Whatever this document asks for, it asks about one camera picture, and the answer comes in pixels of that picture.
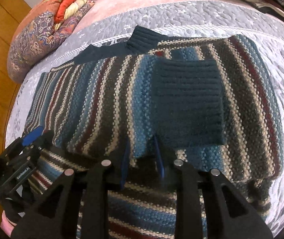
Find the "bed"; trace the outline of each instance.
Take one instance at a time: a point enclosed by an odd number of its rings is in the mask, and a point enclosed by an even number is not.
[[[90,44],[111,45],[130,37],[136,25],[168,36],[252,39],[266,64],[280,108],[284,140],[284,23],[241,0],[95,0],[74,33],[27,74],[16,98],[6,146],[22,135],[41,73],[74,58]],[[284,227],[284,165],[269,189],[271,209],[265,217],[273,235]]]

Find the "silver bolt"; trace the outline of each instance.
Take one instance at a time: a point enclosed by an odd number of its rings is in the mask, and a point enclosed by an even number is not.
[[[66,176],[71,176],[71,175],[74,174],[74,170],[72,170],[72,169],[66,169],[66,170],[64,171],[64,174],[65,174]]]
[[[174,160],[174,165],[176,165],[176,166],[182,166],[183,164],[184,164],[184,162],[181,159]]]
[[[101,162],[101,164],[106,167],[106,166],[110,166],[112,164],[112,162],[110,160],[106,159],[106,160],[103,160]]]
[[[220,172],[220,170],[218,170],[218,169],[212,169],[212,170],[211,170],[211,174],[214,175],[214,176],[218,176],[218,175],[220,175],[220,173],[221,173],[221,172]]]

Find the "mattress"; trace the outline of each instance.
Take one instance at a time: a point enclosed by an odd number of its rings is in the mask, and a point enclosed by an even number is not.
[[[284,138],[284,23],[243,6],[240,1],[228,1],[164,1],[117,14],[113,12],[111,16],[98,21],[92,20],[89,12],[62,46],[27,74],[8,122],[6,146],[23,132],[41,73],[72,59],[89,44],[102,46],[120,42],[131,35],[136,25],[168,36],[221,38],[243,34],[252,39],[271,76]],[[282,174],[273,181],[269,195],[272,206],[265,222],[275,236],[284,227],[284,166]]]

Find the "bedspread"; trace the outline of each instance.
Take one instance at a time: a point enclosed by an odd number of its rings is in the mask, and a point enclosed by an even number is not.
[[[42,72],[72,59],[89,44],[117,43],[141,25],[168,36],[252,39],[269,70],[280,108],[284,138],[284,23],[255,10],[212,0],[189,0],[139,8],[100,20],[71,35],[26,76],[7,127],[6,145],[21,136],[32,97]],[[276,235],[284,227],[284,168],[269,190],[271,209],[266,223]]]

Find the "striped sweater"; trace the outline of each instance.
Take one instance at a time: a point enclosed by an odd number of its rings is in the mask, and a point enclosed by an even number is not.
[[[66,168],[90,168],[129,136],[135,167],[125,189],[108,194],[114,238],[173,238],[176,194],[154,187],[155,168],[143,160],[155,133],[196,168],[219,168],[262,216],[281,171],[276,98],[255,44],[243,35],[167,37],[144,54],[54,68],[41,76],[25,132],[38,125],[54,131],[56,146],[88,160],[43,150],[30,179],[37,193]],[[204,210],[202,218],[205,234]]]

